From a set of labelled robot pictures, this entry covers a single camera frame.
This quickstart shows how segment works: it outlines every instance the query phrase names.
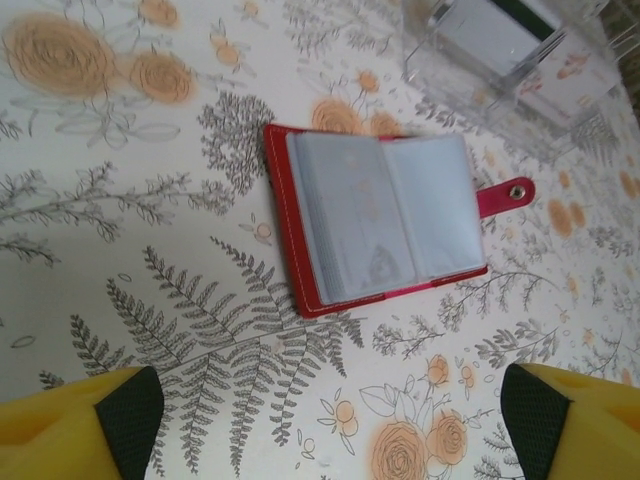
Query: yellow object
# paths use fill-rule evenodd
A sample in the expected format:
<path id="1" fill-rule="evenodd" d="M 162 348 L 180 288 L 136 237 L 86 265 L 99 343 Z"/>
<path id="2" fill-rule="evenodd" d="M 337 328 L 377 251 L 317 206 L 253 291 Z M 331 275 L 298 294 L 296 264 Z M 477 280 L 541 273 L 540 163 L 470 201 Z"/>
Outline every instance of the yellow object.
<path id="1" fill-rule="evenodd" d="M 519 367 L 569 401 L 548 480 L 640 478 L 640 389 L 544 365 Z M 557 410 L 546 411 L 545 419 Z M 515 441 L 514 446 L 520 456 Z"/>
<path id="2" fill-rule="evenodd" d="M 142 370 L 118 370 L 0 404 L 0 479 L 121 478 L 96 405 Z"/>

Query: flower print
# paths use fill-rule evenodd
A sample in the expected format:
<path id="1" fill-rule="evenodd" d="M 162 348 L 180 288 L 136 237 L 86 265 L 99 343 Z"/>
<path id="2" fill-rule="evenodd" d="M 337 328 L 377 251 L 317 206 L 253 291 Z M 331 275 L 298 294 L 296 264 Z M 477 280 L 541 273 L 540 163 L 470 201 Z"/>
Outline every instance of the flower print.
<path id="1" fill-rule="evenodd" d="M 547 204 L 551 226 L 561 237 L 568 238 L 573 232 L 571 216 L 564 204 L 558 199 L 551 199 Z"/>
<path id="2" fill-rule="evenodd" d="M 364 133 L 356 111 L 342 100 L 327 98 L 313 109 L 311 125 L 315 130 L 359 135 Z"/>
<path id="3" fill-rule="evenodd" d="M 156 51 L 136 57 L 129 80 L 140 91 L 161 103 L 182 103 L 194 90 L 193 75 L 182 61 Z"/>
<path id="4" fill-rule="evenodd" d="M 242 11 L 251 17 L 257 17 L 260 9 L 258 8 L 258 5 L 256 5 L 255 2 L 249 1 L 249 2 L 244 2 L 244 5 L 242 6 Z"/>
<path id="5" fill-rule="evenodd" d="M 631 379 L 631 373 L 627 368 L 622 369 L 621 377 L 622 377 L 623 384 L 633 387 L 633 380 Z"/>
<path id="6" fill-rule="evenodd" d="M 358 433 L 358 420 L 355 415 L 353 404 L 347 400 L 340 401 L 341 394 L 342 388 L 339 388 L 333 397 L 333 405 L 322 398 L 320 399 L 322 407 L 331 416 L 318 418 L 317 421 L 321 425 L 331 427 L 332 435 L 337 432 L 347 452 L 351 455 L 355 455 L 356 452 L 353 449 L 353 445 L 349 438 Z"/>
<path id="7" fill-rule="evenodd" d="M 424 480 L 428 456 L 424 434 L 418 428 L 407 422 L 392 423 L 380 432 L 373 447 L 373 478 Z"/>
<path id="8" fill-rule="evenodd" d="M 636 185 L 627 172 L 620 172 L 620 183 L 622 184 L 624 193 L 626 193 L 629 198 L 636 198 L 638 195 Z"/>
<path id="9" fill-rule="evenodd" d="M 313 438 L 307 438 L 304 441 L 303 448 L 305 452 L 313 453 L 313 451 L 316 449 L 316 442 L 313 440 Z"/>
<path id="10" fill-rule="evenodd" d="M 557 77 L 559 80 L 570 77 L 574 74 L 582 73 L 582 68 L 589 60 L 591 54 L 581 55 L 577 53 L 569 53 L 567 59 L 564 62 L 564 67 L 558 70 Z"/>
<path id="11" fill-rule="evenodd" d="M 178 23 L 178 12 L 169 0 L 141 0 L 138 16 L 160 27 L 174 27 Z"/>
<path id="12" fill-rule="evenodd" d="M 269 25 L 258 18 L 260 7 L 256 2 L 247 0 L 242 6 L 234 7 L 234 10 L 240 13 L 240 20 L 249 20 L 262 28 L 269 28 Z"/>
<path id="13" fill-rule="evenodd" d="M 467 454 L 467 427 L 455 412 L 441 411 L 427 435 L 427 449 L 443 465 L 457 465 Z"/>
<path id="14" fill-rule="evenodd" d="M 473 91 L 473 95 L 471 96 L 473 103 L 475 103 L 479 107 L 487 103 L 487 98 L 487 91 L 484 88 L 476 88 Z"/>
<path id="15" fill-rule="evenodd" d="M 399 136 L 403 134 L 402 127 L 393 116 L 387 112 L 376 112 L 369 119 L 369 128 L 373 135 Z"/>
<path id="16" fill-rule="evenodd" d="M 569 174 L 566 172 L 566 170 L 562 170 L 558 174 L 558 180 L 560 180 L 560 185 L 562 185 L 562 188 L 564 189 L 567 189 L 571 186 L 571 178 L 569 178 Z"/>
<path id="17" fill-rule="evenodd" d="M 571 220 L 577 227 L 582 228 L 587 224 L 587 219 L 584 216 L 584 209 L 576 202 L 569 204 L 569 212 L 571 212 Z"/>
<path id="18" fill-rule="evenodd" d="M 271 226 L 266 222 L 261 222 L 256 226 L 256 215 L 255 213 L 251 214 L 251 223 L 240 223 L 238 225 L 240 228 L 247 232 L 253 233 L 253 237 L 260 243 L 264 245 L 271 245 L 271 236 L 273 235 L 273 231 L 271 230 Z"/>
<path id="19" fill-rule="evenodd" d="M 578 296 L 580 295 L 580 292 L 578 290 L 578 282 L 572 275 L 567 276 L 567 290 L 569 290 L 573 298 L 578 298 Z"/>
<path id="20" fill-rule="evenodd" d="M 256 76 L 253 69 L 245 62 L 244 52 L 251 49 L 249 45 L 240 42 L 231 42 L 227 38 L 227 29 L 222 19 L 218 21 L 218 25 L 211 26 L 209 41 L 216 51 L 218 61 L 228 67 L 233 67 L 233 73 L 237 73 L 241 68 L 251 75 Z"/>
<path id="21" fill-rule="evenodd" d="M 560 314 L 558 315 L 558 318 L 560 319 L 560 321 L 562 323 L 567 323 L 568 320 L 571 320 L 571 316 L 567 313 L 568 310 L 566 308 L 563 309 L 557 303 L 556 303 L 556 308 L 560 311 Z"/>
<path id="22" fill-rule="evenodd" d="M 353 437 L 358 433 L 358 420 L 351 402 L 343 400 L 336 406 L 336 420 L 345 437 Z"/>
<path id="23" fill-rule="evenodd" d="M 513 227 L 505 227 L 504 233 L 502 234 L 502 237 L 500 237 L 500 240 L 506 240 L 507 242 L 511 243 L 515 237 L 516 231 L 513 229 Z"/>
<path id="24" fill-rule="evenodd" d="M 495 154 L 489 150 L 487 147 L 484 148 L 484 155 L 482 156 L 487 165 L 490 167 L 495 167 L 496 165 L 496 156 Z"/>
<path id="25" fill-rule="evenodd" d="M 449 379 L 449 365 L 447 360 L 440 354 L 435 355 L 430 361 L 427 369 L 427 379 L 434 387 L 444 385 Z"/>
<path id="26" fill-rule="evenodd" d="M 29 14 L 3 32 L 7 62 L 16 77 L 48 93 L 91 98 L 115 75 L 114 53 L 81 23 Z"/>
<path id="27" fill-rule="evenodd" d="M 593 345 L 594 339 L 595 339 L 595 336 L 593 335 L 593 332 L 591 331 L 591 329 L 585 328 L 584 334 L 582 335 L 582 344 L 586 345 L 587 347 L 590 347 L 591 345 Z"/>
<path id="28" fill-rule="evenodd" d="M 466 388 L 473 388 L 476 380 L 475 380 L 475 376 L 473 375 L 473 370 L 471 370 L 471 367 L 465 365 L 464 367 L 462 367 L 462 370 L 460 370 L 460 375 L 462 375 L 462 380 L 464 380 L 464 386 Z"/>
<path id="29" fill-rule="evenodd" d="M 376 93 L 380 88 L 378 77 L 371 70 L 363 70 L 358 74 L 358 84 L 367 93 Z"/>

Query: tablecloth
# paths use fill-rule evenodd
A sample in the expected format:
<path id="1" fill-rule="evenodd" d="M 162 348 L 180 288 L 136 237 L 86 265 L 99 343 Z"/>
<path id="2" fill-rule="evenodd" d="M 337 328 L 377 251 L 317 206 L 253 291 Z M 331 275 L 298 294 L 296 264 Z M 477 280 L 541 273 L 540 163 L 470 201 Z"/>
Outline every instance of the tablecloth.
<path id="1" fill-rule="evenodd" d="M 2 399 L 153 365 L 148 478 L 521 479 L 504 369 L 640 384 L 640 135 L 622 88 L 541 162 L 401 78 L 397 0 L 0 2 Z M 465 135 L 490 273 L 307 322 L 270 121 Z"/>

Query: orange rose print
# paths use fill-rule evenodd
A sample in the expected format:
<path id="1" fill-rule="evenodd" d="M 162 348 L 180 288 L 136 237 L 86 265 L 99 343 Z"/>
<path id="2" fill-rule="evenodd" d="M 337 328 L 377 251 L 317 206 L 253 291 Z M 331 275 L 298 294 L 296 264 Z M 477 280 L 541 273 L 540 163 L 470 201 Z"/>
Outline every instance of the orange rose print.
<path id="1" fill-rule="evenodd" d="M 484 160 L 487 162 L 487 165 L 489 165 L 490 167 L 495 167 L 496 156 L 491 150 L 488 150 L 487 147 L 484 147 L 484 155 L 482 156 L 482 158 L 484 158 Z"/>
<path id="2" fill-rule="evenodd" d="M 193 77 L 173 55 L 147 52 L 138 55 L 129 74 L 131 83 L 162 103 L 184 102 L 193 91 Z"/>
<path id="3" fill-rule="evenodd" d="M 580 292 L 578 291 L 578 282 L 571 275 L 567 277 L 567 288 L 574 297 L 578 297 L 578 295 L 580 295 Z"/>
<path id="4" fill-rule="evenodd" d="M 315 130 L 336 133 L 364 133 L 362 121 L 356 111 L 342 100 L 327 98 L 313 109 L 311 125 Z"/>
<path id="5" fill-rule="evenodd" d="M 464 366 L 462 370 L 460 370 L 460 375 L 462 375 L 462 380 L 464 380 L 464 386 L 466 388 L 473 388 L 476 384 L 476 380 L 473 375 L 473 370 L 471 367 Z"/>
<path id="6" fill-rule="evenodd" d="M 367 93 L 376 93 L 380 88 L 378 77 L 371 70 L 364 70 L 358 75 L 360 88 Z"/>
<path id="7" fill-rule="evenodd" d="M 515 236 L 516 232 L 512 227 L 505 227 L 504 233 L 502 234 L 502 237 L 500 237 L 500 240 L 506 240 L 507 242 L 511 243 Z"/>
<path id="8" fill-rule="evenodd" d="M 3 33 L 9 66 L 18 79 L 48 93 L 91 98 L 105 92 L 115 74 L 114 53 L 81 23 L 29 14 Z"/>
<path id="9" fill-rule="evenodd" d="M 435 355 L 429 361 L 427 378 L 429 383 L 434 387 L 439 387 L 445 384 L 449 379 L 449 365 L 442 355 Z"/>
<path id="10" fill-rule="evenodd" d="M 569 174 L 566 171 L 561 171 L 558 175 L 558 179 L 560 180 L 560 185 L 562 188 L 569 188 L 571 186 L 571 179 L 569 178 Z"/>
<path id="11" fill-rule="evenodd" d="M 257 16 L 259 11 L 258 6 L 254 2 L 244 2 L 243 10 L 252 17 Z"/>
<path id="12" fill-rule="evenodd" d="M 387 425 L 373 447 L 373 478 L 424 480 L 428 455 L 424 434 L 416 427 L 406 422 Z"/>
<path id="13" fill-rule="evenodd" d="M 555 198 L 551 199 L 547 204 L 547 211 L 551 219 L 551 226 L 558 235 L 564 238 L 570 237 L 573 227 L 571 226 L 571 216 L 564 204 Z"/>
<path id="14" fill-rule="evenodd" d="M 636 198 L 638 195 L 636 185 L 627 172 L 620 172 L 620 183 L 622 183 L 624 193 L 626 193 L 629 198 Z"/>
<path id="15" fill-rule="evenodd" d="M 250 16 L 246 11 L 244 13 L 247 15 L 246 18 L 251 18 L 254 22 L 257 22 L 255 17 Z M 233 67 L 233 73 L 237 73 L 242 68 L 249 75 L 255 76 L 255 72 L 244 61 L 244 52 L 249 51 L 251 47 L 240 42 L 230 42 L 227 38 L 227 28 L 222 19 L 218 21 L 217 26 L 211 26 L 209 41 L 216 51 L 216 58 L 221 64 Z"/>
<path id="16" fill-rule="evenodd" d="M 169 0 L 141 0 L 138 15 L 152 25 L 174 27 L 178 22 L 178 12 Z"/>
<path id="17" fill-rule="evenodd" d="M 476 105 L 482 106 L 485 103 L 487 103 L 487 91 L 483 88 L 476 88 L 473 91 L 473 95 L 471 99 L 473 100 L 473 103 L 475 103 Z"/>
<path id="18" fill-rule="evenodd" d="M 456 412 L 440 412 L 427 436 L 427 449 L 443 465 L 456 465 L 467 454 L 467 427 Z"/>
<path id="19" fill-rule="evenodd" d="M 582 206 L 578 205 L 576 202 L 571 202 L 569 205 L 569 211 L 571 212 L 571 220 L 576 226 L 582 228 L 587 224 L 587 219 L 584 216 L 584 210 Z"/>
<path id="20" fill-rule="evenodd" d="M 584 334 L 582 335 L 582 344 L 590 347 L 591 345 L 593 345 L 594 338 L 595 336 L 593 335 L 593 332 L 591 331 L 591 329 L 585 328 Z"/>
<path id="21" fill-rule="evenodd" d="M 343 400 L 336 407 L 336 420 L 345 437 L 353 437 L 358 433 L 358 421 L 351 402 Z"/>
<path id="22" fill-rule="evenodd" d="M 627 370 L 626 368 L 622 369 L 622 383 L 624 383 L 625 385 L 629 385 L 630 387 L 633 387 L 633 380 L 631 379 L 631 373 L 629 373 L 629 370 Z"/>
<path id="23" fill-rule="evenodd" d="M 402 127 L 390 114 L 376 112 L 369 120 L 369 126 L 373 135 L 402 135 Z"/>

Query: clear plastic pocket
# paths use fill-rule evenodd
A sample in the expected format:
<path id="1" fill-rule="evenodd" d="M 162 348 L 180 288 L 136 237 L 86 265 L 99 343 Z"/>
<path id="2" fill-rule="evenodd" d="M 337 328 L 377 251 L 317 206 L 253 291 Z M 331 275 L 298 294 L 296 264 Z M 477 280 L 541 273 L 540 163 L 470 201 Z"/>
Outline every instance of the clear plastic pocket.
<path id="1" fill-rule="evenodd" d="M 323 303 L 485 265 L 462 137 L 303 133 L 287 145 Z"/>

